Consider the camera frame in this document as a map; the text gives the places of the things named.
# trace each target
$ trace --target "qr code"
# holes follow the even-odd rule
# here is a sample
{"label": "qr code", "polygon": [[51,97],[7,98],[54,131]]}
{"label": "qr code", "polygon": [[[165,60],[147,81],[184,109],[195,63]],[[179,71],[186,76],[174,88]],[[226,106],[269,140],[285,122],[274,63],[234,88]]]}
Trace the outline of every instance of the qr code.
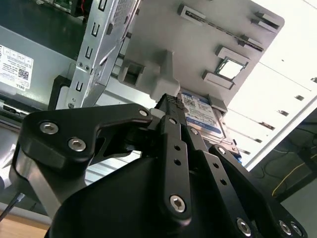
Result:
{"label": "qr code", "polygon": [[195,101],[190,100],[190,99],[188,99],[188,98],[185,98],[184,104],[185,104],[185,105],[188,105],[188,106],[190,106],[190,107],[193,107],[193,108],[195,107]]}
{"label": "qr code", "polygon": [[22,69],[19,69],[19,77],[22,78],[23,80],[28,81],[29,80],[29,72],[24,71]]}

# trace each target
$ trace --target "blue hard drive label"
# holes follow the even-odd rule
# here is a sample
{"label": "blue hard drive label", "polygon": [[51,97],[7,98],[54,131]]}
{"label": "blue hard drive label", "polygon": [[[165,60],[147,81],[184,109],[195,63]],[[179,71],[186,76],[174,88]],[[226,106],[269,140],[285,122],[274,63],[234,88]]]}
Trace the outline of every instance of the blue hard drive label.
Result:
{"label": "blue hard drive label", "polygon": [[182,93],[185,106],[185,116],[189,123],[222,135],[218,120],[207,99],[195,97],[189,93]]}

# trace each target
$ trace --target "gray metal panel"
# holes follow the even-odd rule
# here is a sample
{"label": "gray metal panel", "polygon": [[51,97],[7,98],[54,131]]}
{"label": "gray metal panel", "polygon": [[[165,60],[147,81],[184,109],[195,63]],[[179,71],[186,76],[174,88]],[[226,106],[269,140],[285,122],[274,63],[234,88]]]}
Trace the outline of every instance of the gray metal panel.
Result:
{"label": "gray metal panel", "polygon": [[154,108],[156,105],[156,102],[148,94],[122,84],[113,77],[110,77],[104,93],[110,93],[113,97],[117,95],[126,103],[137,103],[148,109]]}
{"label": "gray metal panel", "polygon": [[113,67],[107,58],[116,48],[121,47],[123,34],[131,23],[130,18],[134,16],[136,3],[136,0],[93,0],[74,80],[65,102],[66,108],[69,103],[76,108],[81,107],[92,85],[103,77],[107,64]]}
{"label": "gray metal panel", "polygon": [[[212,23],[234,33],[246,35],[260,42],[266,50],[276,34],[252,24],[258,11],[266,13],[284,25],[281,17],[250,0],[147,0],[142,2],[133,29],[125,59],[143,64],[147,70],[138,88],[150,93],[159,74],[160,52],[169,50],[174,54],[174,77],[181,87],[202,96],[211,94],[228,104],[263,53],[238,45],[233,37],[203,24],[199,26],[177,14],[181,3],[206,15]],[[221,59],[215,55],[220,46],[249,58],[251,61],[235,79],[231,90],[202,80],[205,70],[215,71]]]}
{"label": "gray metal panel", "polygon": [[17,131],[12,131],[0,125],[0,169],[11,164],[17,140]]}
{"label": "gray metal panel", "polygon": [[0,82],[0,93],[27,105],[47,109],[54,79],[70,78],[69,68],[76,62],[0,26],[0,45],[34,60],[30,89],[22,91]]}

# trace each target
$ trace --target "black metal bracket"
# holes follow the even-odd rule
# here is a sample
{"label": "black metal bracket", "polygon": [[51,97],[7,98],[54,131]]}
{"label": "black metal bracket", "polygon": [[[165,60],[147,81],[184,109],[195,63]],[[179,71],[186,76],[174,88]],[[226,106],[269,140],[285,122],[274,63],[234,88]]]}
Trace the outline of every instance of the black metal bracket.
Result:
{"label": "black metal bracket", "polygon": [[[307,238],[229,151],[207,150],[181,100],[156,108],[165,116],[130,104],[25,118],[11,172],[54,217],[48,237]],[[132,150],[139,160],[82,188],[87,166]]]}
{"label": "black metal bracket", "polygon": [[55,110],[62,87],[70,87],[71,80],[63,76],[58,76],[53,83],[48,110]]}

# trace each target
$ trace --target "white product label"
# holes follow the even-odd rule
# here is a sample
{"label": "white product label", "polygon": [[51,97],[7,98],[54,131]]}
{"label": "white product label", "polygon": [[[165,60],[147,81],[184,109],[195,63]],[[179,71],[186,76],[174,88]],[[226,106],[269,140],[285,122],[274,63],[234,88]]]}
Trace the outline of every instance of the white product label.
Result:
{"label": "white product label", "polygon": [[207,99],[182,93],[186,121],[222,135],[222,129]]}
{"label": "white product label", "polygon": [[33,59],[0,45],[0,82],[25,91],[31,85]]}

